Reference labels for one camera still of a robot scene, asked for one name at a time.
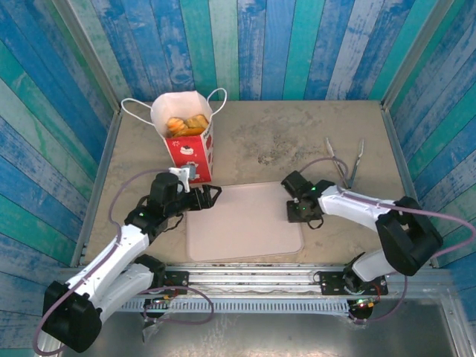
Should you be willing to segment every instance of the cable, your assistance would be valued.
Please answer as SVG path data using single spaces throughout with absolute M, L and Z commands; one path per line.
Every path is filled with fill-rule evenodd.
M 405 296 L 407 295 L 407 290 L 408 290 L 408 277 L 406 275 L 403 276 L 405 278 L 405 283 L 403 285 L 403 292 L 402 292 L 402 296 L 400 297 L 400 299 L 396 302 L 396 305 L 393 307 L 392 310 L 390 310 L 389 312 L 387 312 L 385 315 L 382 315 L 382 316 L 379 316 L 377 318 L 371 318 L 371 319 L 360 319 L 360 318 L 356 318 L 354 315 L 352 315 L 352 313 L 349 311 L 349 317 L 352 318 L 354 320 L 354 322 L 357 322 L 357 323 L 360 323 L 360 324 L 364 324 L 366 322 L 378 322 L 378 321 L 383 321 L 383 320 L 386 320 L 387 318 L 389 318 L 390 316 L 394 315 L 395 312 L 400 308 L 400 306 L 403 304 L 403 300 L 405 299 Z
M 142 171 L 141 173 L 138 173 L 137 175 L 134 175 L 133 177 L 131 177 L 129 180 L 127 180 L 120 186 L 119 190 L 116 192 L 114 198 L 112 199 L 111 205 L 109 206 L 109 214 L 108 214 L 109 221 L 117 229 L 116 244 L 112 246 L 112 249 L 104 256 L 104 258 L 95 267 L 93 267 L 88 273 L 86 273 L 83 279 L 81 279 L 78 283 L 76 283 L 76 285 L 70 288 L 62 297 L 60 297 L 53 305 L 51 305 L 48 311 L 43 315 L 42 319 L 39 321 L 38 326 L 35 329 L 35 334 L 33 336 L 33 350 L 35 351 L 36 354 L 40 356 L 53 356 L 53 355 L 56 355 L 57 353 L 64 351 L 66 348 L 68 348 L 66 345 L 62 345 L 58 350 L 55 350 L 55 351 L 49 351 L 49 352 L 41 351 L 38 348 L 38 338 L 39 338 L 39 334 L 42 331 L 43 325 L 51 316 L 53 311 L 56 310 L 58 306 L 61 305 L 67 298 L 69 298 L 82 284 L 86 283 L 86 281 L 88 281 L 90 276 L 92 276 L 114 254 L 116 249 L 118 249 L 118 244 L 120 243 L 120 240 L 122 239 L 122 230 L 120 229 L 119 223 L 117 223 L 115 220 L 112 219 L 112 209 L 114 208 L 116 201 L 118 200 L 122 192 L 126 189 L 127 186 L 130 185 L 131 182 L 138 179 L 139 177 L 149 173 L 160 173 L 164 171 L 166 170 L 153 169 L 153 170 Z
M 168 324 L 182 324 L 182 325 L 196 326 L 196 325 L 206 324 L 207 322 L 210 322 L 213 319 L 215 315 L 215 307 L 213 306 L 213 301 L 207 295 L 205 295 L 203 292 L 200 292 L 197 289 L 190 288 L 188 286 L 162 286 L 161 288 L 144 290 L 143 292 L 140 292 L 139 294 L 140 295 L 149 294 L 151 292 L 157 293 L 157 292 L 162 292 L 164 290 L 171 290 L 171 289 L 174 289 L 176 291 L 187 290 L 190 292 L 195 292 L 196 294 L 200 295 L 210 305 L 210 308 L 211 308 L 210 314 L 208 314 L 208 316 L 204 320 L 200 320 L 200 321 L 183 321 L 183 320 L 174 320 L 172 318 L 150 318 L 149 316 L 147 316 L 147 310 L 155 305 L 155 303 L 151 303 L 150 305 L 147 305 L 145 307 L 144 312 L 142 313 L 145 321 L 153 321 L 154 323 L 162 321 L 162 322 L 167 322 Z

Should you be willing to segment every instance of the robotic arm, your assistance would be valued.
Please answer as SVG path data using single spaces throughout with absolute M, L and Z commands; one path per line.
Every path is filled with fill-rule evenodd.
M 323 215 L 329 214 L 354 221 L 379 235 L 382 248 L 357 256 L 344 270 L 344 282 L 351 292 L 360 292 L 375 278 L 395 271 L 415 275 L 443 245 L 443 238 L 427 216 L 379 206 L 385 203 L 421 210 L 410 197 L 391 201 L 349 191 L 344 195 L 334 183 L 321 180 L 312 184 L 298 171 L 289 174 L 281 184 L 294 199 L 286 203 L 290 222 L 307 222 L 315 229 L 324 223 Z M 310 222 L 314 220 L 321 224 L 312 227 Z
M 81 280 L 79 286 L 49 316 L 42 329 L 73 350 L 87 350 L 99 335 L 102 324 L 130 298 L 158 285 L 163 280 L 165 266 L 159 260 L 142 255 L 126 267 L 167 230 L 168 220 L 183 216 L 187 210 L 212 208 L 222 192 L 221 187 L 204 184 L 202 189 L 190 188 L 195 176 L 194 166 L 170 168 L 159 173 L 150 194 L 139 200 L 121 228 L 121 240 L 114 238 L 106 248 L 79 274 L 65 284 L 53 282 L 45 292 L 43 314 Z M 85 276 L 117 245 L 111 257 L 88 278 Z

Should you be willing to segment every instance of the teal plank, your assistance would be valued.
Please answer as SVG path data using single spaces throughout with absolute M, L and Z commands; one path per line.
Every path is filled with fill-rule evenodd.
M 195 89 L 207 97 L 216 89 L 215 59 L 208 0 L 180 0 Z
M 229 100 L 239 99 L 237 2 L 210 0 L 211 32 L 216 66 L 216 84 L 225 88 Z M 224 99 L 222 91 L 218 93 Z
M 476 219 L 473 219 L 469 223 L 476 226 Z M 449 248 L 453 245 L 461 243 L 467 240 L 470 236 L 471 231 L 465 226 L 460 226 L 459 228 L 444 237 L 443 248 Z M 457 249 L 456 251 L 451 251 L 447 254 L 442 255 L 441 257 L 438 257 L 438 266 L 445 266 L 446 264 L 465 257 L 466 255 L 471 254 L 474 251 L 476 251 L 476 242 L 473 242 L 465 247 Z
M 416 0 L 369 95 L 382 100 L 437 0 Z
M 383 3 L 383 0 L 356 0 L 335 61 L 326 100 L 347 98 Z
M 16 58 L 0 42 L 0 78 L 94 181 L 97 163 Z
M 0 272 L 0 310 L 41 315 L 46 286 Z
M 89 199 L 93 181 L 3 80 L 0 80 L 0 115 Z
M 265 50 L 261 100 L 282 100 L 295 0 L 266 3 Z
M 18 314 L 15 312 L 0 311 L 0 346 L 2 348 L 21 348 L 27 349 L 31 347 L 33 334 L 40 320 L 39 316 Z M 18 355 L 10 355 L 9 351 L 4 351 L 4 357 L 33 357 L 28 355 L 28 350 L 21 350 Z
M 84 71 L 84 74 L 88 77 L 88 81 L 94 87 L 94 90 L 99 96 L 101 102 L 103 102 L 103 105 L 105 107 L 110 108 L 110 104 L 108 100 L 106 99 L 106 96 L 104 95 L 102 88 L 99 86 L 99 83 L 96 80 L 96 76 L 94 75 L 94 73 L 92 73 L 91 67 L 89 67 L 89 64 L 86 62 L 86 59 L 84 58 L 83 53 L 81 52 L 80 48 L 77 46 L 76 41 L 74 41 L 74 38 L 71 35 L 71 32 L 69 32 L 68 27 L 66 26 L 65 22 L 62 20 L 62 17 L 60 13 L 58 13 L 58 10 L 54 6 L 52 0 L 43 0 L 43 1 L 45 2 L 45 6 L 50 12 L 54 22 L 57 24 L 57 27 L 59 28 L 59 31 L 61 32 L 63 38 L 65 39 L 69 49 L 71 50 L 74 57 L 76 58 L 76 61 L 80 64 L 81 69 Z
M 325 0 L 296 0 L 283 99 L 302 100 Z
M 415 80 L 418 78 L 418 75 L 423 69 L 423 67 L 425 67 L 425 64 L 427 63 L 428 59 L 433 54 L 435 48 L 440 43 L 440 40 L 443 38 L 446 31 L 449 29 L 451 23 L 454 20 L 454 17 L 458 14 L 458 12 L 460 11 L 460 8 L 463 6 L 464 1 L 465 0 L 453 1 L 453 4 L 448 9 L 448 12 L 446 13 L 445 17 L 443 17 L 443 20 L 438 25 L 438 28 L 436 29 L 430 41 L 426 45 L 425 50 L 423 51 L 422 55 L 419 57 L 418 62 L 416 63 L 414 68 L 411 70 L 411 73 L 408 75 L 408 78 L 405 81 L 405 84 L 403 85 L 402 89 L 400 89 L 400 92 L 396 96 L 396 99 L 390 108 L 390 113 L 392 115 L 398 111 L 398 108 L 402 104 L 402 101 L 405 99 L 405 96 L 407 95 L 408 91 L 415 83 Z
M 90 0 L 70 0 L 69 2 L 74 8 L 83 30 L 88 35 L 97 57 L 103 64 L 104 71 L 111 81 L 118 99 L 130 97 L 131 91 Z
M 88 201 L 0 116 L 0 155 L 81 220 Z
M 462 160 L 421 199 L 426 210 L 440 210 L 476 183 L 476 151 Z
M 451 214 L 461 219 L 471 220 L 476 218 L 476 184 L 461 193 L 456 199 L 449 202 L 441 209 L 441 213 Z M 460 225 L 447 219 L 431 219 L 442 236 L 451 233 Z
M 66 265 L 0 234 L 0 271 L 48 286 Z
M 238 0 L 239 98 L 260 100 L 266 0 Z
M 440 125 L 408 162 L 408 171 L 414 180 L 454 136 L 476 115 L 476 84 L 474 84 L 449 112 Z
M 0 350 L 0 357 L 33 357 L 35 351 L 18 348 L 18 349 L 9 349 L 9 350 Z
M 76 248 L 73 240 L 3 196 L 0 196 L 0 210 L 2 211 L 0 232 L 69 265 Z
M 76 60 L 73 51 L 69 48 L 68 43 L 62 36 L 61 31 L 57 27 L 56 22 L 46 6 L 46 3 L 44 1 L 27 0 L 25 2 L 25 10 L 28 10 L 31 18 L 35 20 L 39 28 L 43 30 L 46 38 L 68 68 L 68 72 L 73 77 L 74 82 L 77 84 L 89 105 L 96 113 L 99 122 L 108 129 L 111 123 L 113 110 L 109 104 L 105 105 L 100 100 L 99 94 L 94 89 L 91 82 L 89 82 L 88 77 Z

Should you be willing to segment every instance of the red and white paper bag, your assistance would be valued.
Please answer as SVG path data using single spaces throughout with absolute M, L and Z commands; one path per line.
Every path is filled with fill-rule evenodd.
M 218 90 L 223 90 L 225 99 L 223 104 L 213 112 L 209 105 L 210 97 Z M 152 125 L 157 133 L 164 140 L 169 154 L 176 167 L 186 164 L 192 164 L 196 168 L 196 178 L 191 183 L 210 182 L 213 172 L 213 116 L 218 113 L 226 103 L 226 90 L 223 88 L 215 89 L 210 93 L 207 99 L 200 95 L 197 91 L 183 91 L 178 93 L 165 93 L 159 96 L 150 108 L 150 118 Z M 137 115 L 128 112 L 132 116 L 151 124 Z M 167 121 L 172 118 L 187 119 L 194 115 L 203 114 L 208 120 L 207 129 L 197 136 L 182 136 L 179 138 L 171 138 L 167 131 Z

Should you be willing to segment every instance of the wooden wall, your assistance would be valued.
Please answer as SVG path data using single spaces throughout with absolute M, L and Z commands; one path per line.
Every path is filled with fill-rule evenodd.
M 69 0 L 119 98 L 381 100 L 437 0 Z
M 454 0 L 390 113 L 424 208 L 476 222 L 476 1 Z M 470 232 L 434 220 L 445 247 Z M 439 258 L 476 321 L 476 244 Z
M 32 356 L 42 295 L 71 262 L 112 115 L 51 0 L 2 0 L 0 356 Z

